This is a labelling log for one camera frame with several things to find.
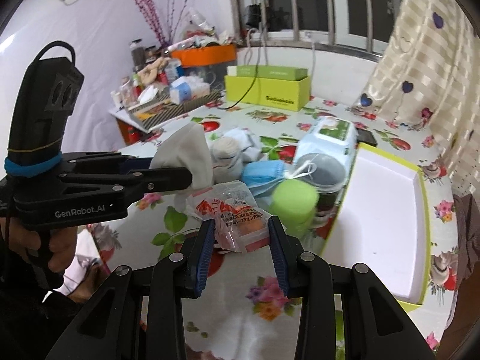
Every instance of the floral tablecloth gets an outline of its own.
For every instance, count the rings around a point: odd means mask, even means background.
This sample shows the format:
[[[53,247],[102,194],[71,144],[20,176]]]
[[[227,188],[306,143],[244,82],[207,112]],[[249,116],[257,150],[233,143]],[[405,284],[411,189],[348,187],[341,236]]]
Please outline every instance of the floral tablecloth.
[[[225,111],[207,104],[179,119],[202,124],[208,140],[215,140],[234,127],[248,128],[261,137],[262,152],[267,158],[291,162],[299,139],[324,115],[348,119],[357,127],[368,129],[379,148],[423,170],[430,210],[431,269],[424,304],[409,316],[432,350],[436,350],[454,297],[458,236],[450,181],[424,123],[414,127],[397,125],[319,98],[312,98],[299,112],[250,104]],[[149,142],[137,143],[122,152],[153,156],[156,147],[177,128],[171,126],[175,123],[165,125]],[[318,252],[331,222],[332,218],[313,228],[301,240],[304,248]],[[127,218],[98,223],[92,228],[110,269],[121,264],[138,269],[154,265],[158,258],[178,250],[185,237],[199,228],[199,222],[187,217],[176,206],[173,196],[153,193],[132,205]],[[267,247],[246,255],[214,252],[207,288],[201,298],[183,300],[188,357],[290,360],[295,353],[300,309],[298,300],[284,298],[279,289]],[[338,329],[339,359],[343,357],[342,346],[343,332]]]

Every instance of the blue heart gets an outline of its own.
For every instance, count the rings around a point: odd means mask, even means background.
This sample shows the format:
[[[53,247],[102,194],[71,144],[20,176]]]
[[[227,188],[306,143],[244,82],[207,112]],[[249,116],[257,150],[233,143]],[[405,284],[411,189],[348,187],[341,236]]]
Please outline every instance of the blue heart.
[[[412,90],[413,90],[413,84],[411,82],[408,82],[408,81],[403,81],[402,91],[404,93],[410,93]]]
[[[373,101],[371,100],[370,97],[367,96],[366,93],[363,93],[360,96],[360,104],[362,105],[362,107],[369,107],[371,103],[373,103]]]
[[[443,28],[443,18],[436,12],[433,13],[433,22],[438,29]]]

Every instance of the curtain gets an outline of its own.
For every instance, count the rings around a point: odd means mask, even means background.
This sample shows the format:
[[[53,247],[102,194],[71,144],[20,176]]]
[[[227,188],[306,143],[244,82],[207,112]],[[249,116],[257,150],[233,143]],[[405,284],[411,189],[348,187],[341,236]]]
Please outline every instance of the curtain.
[[[352,111],[412,130],[429,126],[454,193],[480,202],[480,40],[455,0],[402,0]]]

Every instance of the plastic packet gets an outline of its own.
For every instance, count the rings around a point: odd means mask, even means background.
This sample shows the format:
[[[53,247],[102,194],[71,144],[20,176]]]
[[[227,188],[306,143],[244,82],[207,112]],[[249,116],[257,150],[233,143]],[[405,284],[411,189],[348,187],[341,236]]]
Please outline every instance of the plastic packet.
[[[187,213],[201,220],[215,220],[215,238],[222,249],[251,252],[269,243],[268,213],[257,206],[241,181],[217,184],[189,195]]]

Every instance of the black sleeve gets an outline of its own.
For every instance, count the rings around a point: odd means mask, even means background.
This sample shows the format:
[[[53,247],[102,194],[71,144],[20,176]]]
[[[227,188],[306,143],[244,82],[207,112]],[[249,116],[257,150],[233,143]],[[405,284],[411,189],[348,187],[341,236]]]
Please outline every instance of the black sleeve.
[[[37,285],[32,267],[8,252],[9,279],[0,283],[0,359],[43,360],[79,306],[56,291],[44,302],[47,292]],[[2,248],[0,272],[4,256]]]

